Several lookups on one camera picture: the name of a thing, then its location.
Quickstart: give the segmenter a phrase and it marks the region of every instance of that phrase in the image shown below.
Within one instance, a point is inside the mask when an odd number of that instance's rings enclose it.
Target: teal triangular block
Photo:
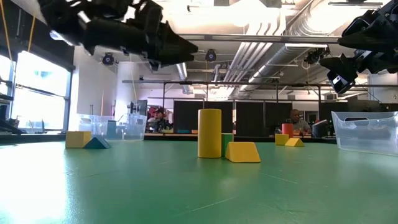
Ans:
[[[93,137],[85,146],[85,149],[109,149],[111,146],[103,138]]]

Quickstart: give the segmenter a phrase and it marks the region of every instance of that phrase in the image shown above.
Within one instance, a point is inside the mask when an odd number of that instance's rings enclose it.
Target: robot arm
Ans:
[[[393,0],[376,11],[368,10],[354,19],[338,43],[356,50],[354,57],[341,54],[338,58],[320,60],[320,65],[330,70],[327,76],[337,93],[355,85],[357,72],[366,69],[371,73],[384,69],[398,72],[398,1]]]
[[[198,47],[161,23],[162,7],[151,0],[38,0],[53,32],[70,45],[83,45],[93,55],[97,45],[137,54],[153,70],[193,60]],[[128,7],[135,17],[121,22]]]

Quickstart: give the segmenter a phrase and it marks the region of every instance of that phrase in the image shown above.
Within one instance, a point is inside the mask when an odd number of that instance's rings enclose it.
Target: green table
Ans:
[[[0,147],[0,223],[398,223],[398,157],[258,143],[260,164],[196,142]]]

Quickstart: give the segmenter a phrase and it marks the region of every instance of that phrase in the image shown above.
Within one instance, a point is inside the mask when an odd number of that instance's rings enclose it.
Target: green block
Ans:
[[[225,157],[226,148],[228,147],[229,142],[234,141],[233,134],[221,134],[221,156]]]

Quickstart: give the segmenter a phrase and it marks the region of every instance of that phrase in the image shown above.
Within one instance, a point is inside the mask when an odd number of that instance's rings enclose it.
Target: clear plastic bin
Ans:
[[[331,112],[340,149],[398,155],[398,112]]]
[[[147,116],[124,114],[119,119],[113,116],[77,114],[77,131],[91,131],[91,135],[107,140],[144,140]]]

